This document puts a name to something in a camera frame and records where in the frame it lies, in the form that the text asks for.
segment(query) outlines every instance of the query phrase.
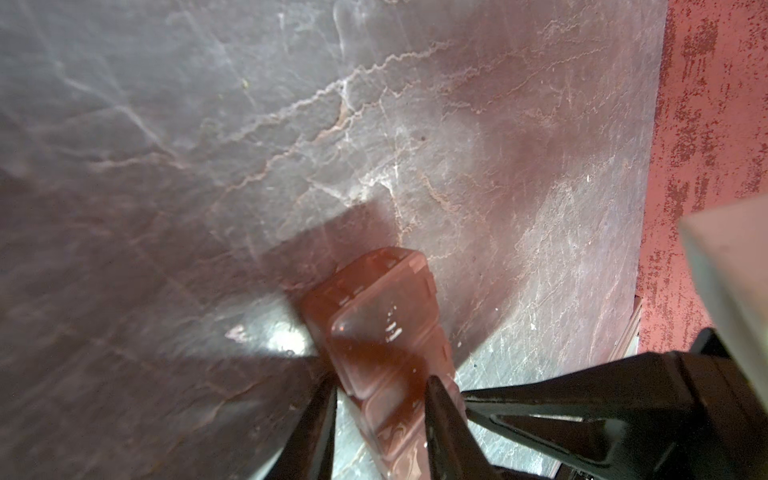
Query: floor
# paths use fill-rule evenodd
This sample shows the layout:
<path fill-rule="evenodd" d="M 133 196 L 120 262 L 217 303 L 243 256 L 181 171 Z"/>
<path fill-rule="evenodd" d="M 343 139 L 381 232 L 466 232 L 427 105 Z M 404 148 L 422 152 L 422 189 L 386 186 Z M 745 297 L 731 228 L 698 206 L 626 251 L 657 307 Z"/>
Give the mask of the floor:
<path fill-rule="evenodd" d="M 638 272 L 641 350 L 710 324 L 677 235 L 684 214 L 768 191 L 768 2 L 670 0 Z"/>

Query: gray marble countertop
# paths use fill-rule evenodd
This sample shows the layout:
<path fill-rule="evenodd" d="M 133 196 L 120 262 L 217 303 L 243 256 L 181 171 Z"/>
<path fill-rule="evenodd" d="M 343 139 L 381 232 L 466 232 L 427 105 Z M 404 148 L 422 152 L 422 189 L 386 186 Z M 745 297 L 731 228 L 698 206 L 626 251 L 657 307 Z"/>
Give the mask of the gray marble countertop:
<path fill-rule="evenodd" d="M 387 245 L 428 256 L 463 389 L 604 361 L 665 12 L 4 2 L 0 476 L 251 478 L 322 373 L 296 300 Z M 376 477 L 343 409 L 336 445 L 336 478 Z"/>

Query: marble surface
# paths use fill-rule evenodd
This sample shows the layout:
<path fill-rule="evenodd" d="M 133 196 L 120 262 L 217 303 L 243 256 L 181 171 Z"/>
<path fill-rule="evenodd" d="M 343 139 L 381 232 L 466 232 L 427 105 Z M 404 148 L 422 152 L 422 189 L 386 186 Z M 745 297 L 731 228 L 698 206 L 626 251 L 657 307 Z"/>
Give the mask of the marble surface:
<path fill-rule="evenodd" d="M 296 299 L 385 245 L 428 256 L 462 388 L 605 360 L 665 8 L 3 2 L 0 476 L 258 476 L 322 373 Z"/>

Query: translucent red block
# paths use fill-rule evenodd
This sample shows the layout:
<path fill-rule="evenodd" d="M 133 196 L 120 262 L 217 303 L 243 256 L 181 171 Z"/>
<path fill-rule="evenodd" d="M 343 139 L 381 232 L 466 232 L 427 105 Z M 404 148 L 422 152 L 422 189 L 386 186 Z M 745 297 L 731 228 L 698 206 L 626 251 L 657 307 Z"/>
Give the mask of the translucent red block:
<path fill-rule="evenodd" d="M 424 391 L 439 376 L 464 412 L 451 346 L 423 253 L 367 253 L 309 292 L 301 312 L 333 364 L 357 425 L 387 479 L 429 478 Z"/>

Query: white mark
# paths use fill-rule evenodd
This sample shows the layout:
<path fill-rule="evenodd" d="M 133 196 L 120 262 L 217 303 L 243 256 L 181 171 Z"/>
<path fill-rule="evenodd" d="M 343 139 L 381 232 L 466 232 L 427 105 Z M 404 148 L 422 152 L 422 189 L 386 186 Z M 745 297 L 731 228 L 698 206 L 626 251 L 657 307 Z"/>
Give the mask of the white mark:
<path fill-rule="evenodd" d="M 224 336 L 237 343 L 246 343 L 250 339 L 242 325 L 235 326 L 229 332 L 224 333 Z"/>
<path fill-rule="evenodd" d="M 395 332 L 394 332 L 392 335 L 390 335 L 389 337 L 387 337 L 387 340 L 386 340 L 386 342 L 387 342 L 387 343 L 389 343 L 389 342 L 394 342 L 394 341 L 395 341 L 395 339 L 396 339 L 397 337 L 399 337 L 401 333 L 402 333 L 402 329 L 397 329 L 397 330 L 395 330 Z"/>

